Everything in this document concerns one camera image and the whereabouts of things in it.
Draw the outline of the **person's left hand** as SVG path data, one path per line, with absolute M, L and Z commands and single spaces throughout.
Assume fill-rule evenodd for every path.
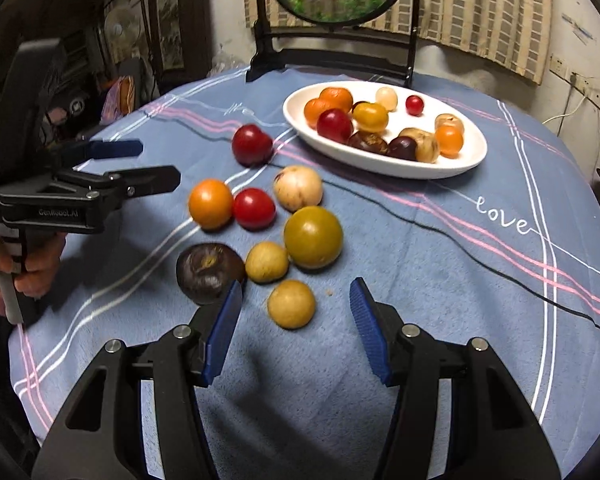
M 66 233 L 54 233 L 42 246 L 27 255 L 22 270 L 16 267 L 7 246 L 0 239 L 0 315 L 12 318 L 9 310 L 16 292 L 38 299 L 50 291 L 60 267 L 66 237 Z

